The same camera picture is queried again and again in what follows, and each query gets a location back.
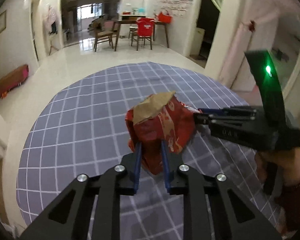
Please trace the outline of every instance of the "red crumpled bag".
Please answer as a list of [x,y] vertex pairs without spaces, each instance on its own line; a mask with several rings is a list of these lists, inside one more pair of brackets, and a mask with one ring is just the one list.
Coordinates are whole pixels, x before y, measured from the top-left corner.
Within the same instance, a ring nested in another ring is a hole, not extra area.
[[142,142],[142,165],[152,174],[162,171],[161,141],[171,152],[179,154],[194,130],[193,113],[180,103],[173,92],[150,95],[130,109],[125,117],[132,151]]

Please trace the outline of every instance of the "window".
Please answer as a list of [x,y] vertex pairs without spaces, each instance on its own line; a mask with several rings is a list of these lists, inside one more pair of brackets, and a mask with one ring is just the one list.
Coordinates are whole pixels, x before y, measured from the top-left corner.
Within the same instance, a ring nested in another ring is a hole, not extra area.
[[102,14],[102,3],[92,3],[77,7],[78,20],[97,17]]

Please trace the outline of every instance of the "picture frame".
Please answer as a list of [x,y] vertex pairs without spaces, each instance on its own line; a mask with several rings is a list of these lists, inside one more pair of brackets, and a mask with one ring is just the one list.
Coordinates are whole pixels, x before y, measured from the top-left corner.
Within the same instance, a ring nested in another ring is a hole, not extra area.
[[0,33],[2,33],[7,26],[7,11],[4,11],[2,14],[0,14]]

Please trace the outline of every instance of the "brown paper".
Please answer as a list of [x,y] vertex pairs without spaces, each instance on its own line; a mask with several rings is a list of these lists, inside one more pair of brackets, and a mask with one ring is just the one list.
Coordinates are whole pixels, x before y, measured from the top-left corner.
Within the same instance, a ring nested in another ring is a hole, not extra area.
[[135,125],[157,116],[162,107],[170,101],[175,93],[175,91],[172,91],[150,95],[145,100],[137,104],[133,108],[133,124]]

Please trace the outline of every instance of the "blue checkered tablecloth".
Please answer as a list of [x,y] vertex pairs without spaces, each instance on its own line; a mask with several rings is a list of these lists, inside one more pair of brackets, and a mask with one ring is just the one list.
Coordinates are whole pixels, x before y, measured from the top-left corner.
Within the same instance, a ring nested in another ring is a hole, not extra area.
[[[96,176],[120,163],[130,153],[126,112],[150,94],[172,90],[179,101],[196,108],[246,104],[202,74],[153,62],[102,70],[56,94],[34,123],[20,159],[17,202],[26,224],[78,174]],[[252,149],[211,137],[202,128],[182,155],[203,174],[226,174],[277,223],[279,207],[262,193]],[[166,193],[162,174],[141,169],[138,193],[121,197],[121,239],[181,240],[182,235],[182,197]]]

